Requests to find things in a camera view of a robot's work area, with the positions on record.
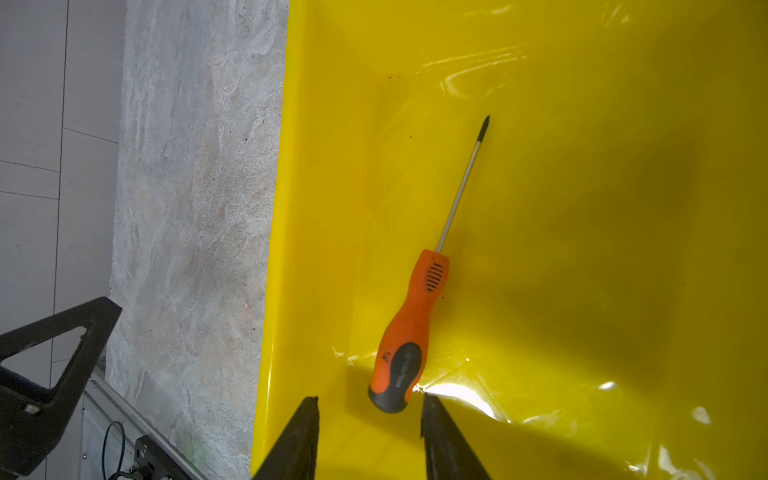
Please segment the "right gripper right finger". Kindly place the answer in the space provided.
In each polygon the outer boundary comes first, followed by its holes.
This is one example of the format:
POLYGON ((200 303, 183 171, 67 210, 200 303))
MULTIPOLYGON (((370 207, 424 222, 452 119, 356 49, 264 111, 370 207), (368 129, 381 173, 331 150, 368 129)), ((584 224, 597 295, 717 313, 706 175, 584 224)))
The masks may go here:
POLYGON ((491 479, 440 399, 434 395, 424 397, 421 438, 428 480, 491 479))

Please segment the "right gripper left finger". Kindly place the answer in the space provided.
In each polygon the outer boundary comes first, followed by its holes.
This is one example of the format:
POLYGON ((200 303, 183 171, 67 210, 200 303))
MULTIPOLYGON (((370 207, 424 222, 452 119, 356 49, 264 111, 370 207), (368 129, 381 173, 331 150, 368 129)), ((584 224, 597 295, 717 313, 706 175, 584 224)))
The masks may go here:
POLYGON ((318 398, 305 397, 252 479, 313 480, 319 430, 318 398))

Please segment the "orange black handled screwdriver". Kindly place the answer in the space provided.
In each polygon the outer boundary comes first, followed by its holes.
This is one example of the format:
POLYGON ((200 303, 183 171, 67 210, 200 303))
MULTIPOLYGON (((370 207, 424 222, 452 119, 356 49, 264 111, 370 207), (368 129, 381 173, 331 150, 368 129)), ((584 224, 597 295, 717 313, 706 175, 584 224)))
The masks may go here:
POLYGON ((427 361, 431 315, 447 284, 450 260, 442 254, 469 177, 486 136, 485 118, 435 249, 421 252, 404 302, 385 329, 377 349, 368 396, 387 414, 405 410, 427 361))

